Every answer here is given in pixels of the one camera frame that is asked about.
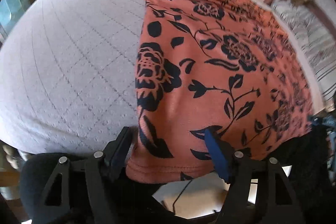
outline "folded cloth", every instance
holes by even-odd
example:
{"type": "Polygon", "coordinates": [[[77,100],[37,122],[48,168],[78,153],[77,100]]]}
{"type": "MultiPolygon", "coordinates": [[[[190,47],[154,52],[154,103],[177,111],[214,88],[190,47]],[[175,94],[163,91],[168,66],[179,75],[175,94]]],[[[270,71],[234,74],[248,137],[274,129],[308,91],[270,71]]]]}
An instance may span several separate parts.
{"type": "Polygon", "coordinates": [[[251,0],[146,0],[135,67],[133,180],[212,171],[207,128],[258,160],[310,131],[310,90],[295,51],[272,13],[251,0]]]}

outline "orange floral cloth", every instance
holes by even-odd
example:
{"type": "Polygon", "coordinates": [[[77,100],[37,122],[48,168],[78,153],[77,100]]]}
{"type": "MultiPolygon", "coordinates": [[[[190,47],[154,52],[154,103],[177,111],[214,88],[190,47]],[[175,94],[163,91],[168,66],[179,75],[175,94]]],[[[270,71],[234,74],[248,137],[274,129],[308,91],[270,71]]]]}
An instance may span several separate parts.
{"type": "Polygon", "coordinates": [[[251,0],[146,0],[140,40],[129,178],[209,173],[206,128],[257,160],[310,131],[310,90],[288,36],[251,0]]]}

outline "bed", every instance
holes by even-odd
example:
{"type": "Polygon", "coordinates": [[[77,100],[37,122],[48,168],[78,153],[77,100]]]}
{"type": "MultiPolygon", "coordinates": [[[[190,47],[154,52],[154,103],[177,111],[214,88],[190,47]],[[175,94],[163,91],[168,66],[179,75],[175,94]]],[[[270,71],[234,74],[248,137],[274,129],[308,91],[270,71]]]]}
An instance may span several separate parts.
{"type": "MultiPolygon", "coordinates": [[[[143,17],[143,0],[37,0],[0,52],[0,139],[34,154],[84,155],[123,126],[137,126],[134,61],[143,17]]],[[[318,112],[317,82],[298,58],[318,112]]]]}

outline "metal screw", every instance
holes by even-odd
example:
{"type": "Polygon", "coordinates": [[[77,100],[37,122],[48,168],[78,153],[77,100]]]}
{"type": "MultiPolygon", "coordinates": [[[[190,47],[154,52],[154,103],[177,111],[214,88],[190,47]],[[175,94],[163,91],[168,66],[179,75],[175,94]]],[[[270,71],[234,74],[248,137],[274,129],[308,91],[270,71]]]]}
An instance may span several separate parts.
{"type": "Polygon", "coordinates": [[[270,162],[271,164],[277,164],[277,163],[278,163],[278,160],[277,160],[276,158],[270,158],[270,159],[269,159],[269,162],[270,162]]]}
{"type": "Polygon", "coordinates": [[[104,153],[102,151],[97,151],[93,154],[96,159],[101,158],[103,155],[104,153]]]}
{"type": "Polygon", "coordinates": [[[244,154],[243,154],[243,152],[241,152],[241,151],[236,151],[236,152],[235,152],[235,157],[236,157],[236,158],[242,158],[242,157],[244,157],[244,154]]]}
{"type": "Polygon", "coordinates": [[[58,160],[58,162],[59,162],[60,164],[65,164],[67,161],[68,161],[68,158],[67,158],[67,157],[60,157],[59,160],[58,160]]]}

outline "floral fabric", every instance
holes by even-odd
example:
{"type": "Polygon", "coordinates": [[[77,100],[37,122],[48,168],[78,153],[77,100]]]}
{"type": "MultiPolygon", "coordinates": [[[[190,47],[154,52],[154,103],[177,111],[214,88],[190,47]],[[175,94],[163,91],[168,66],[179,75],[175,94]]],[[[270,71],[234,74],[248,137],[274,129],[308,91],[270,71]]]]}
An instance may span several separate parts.
{"type": "Polygon", "coordinates": [[[251,0],[146,0],[136,62],[139,135],[127,175],[213,170],[204,131],[261,160],[309,132],[310,90],[287,34],[251,0]]]}

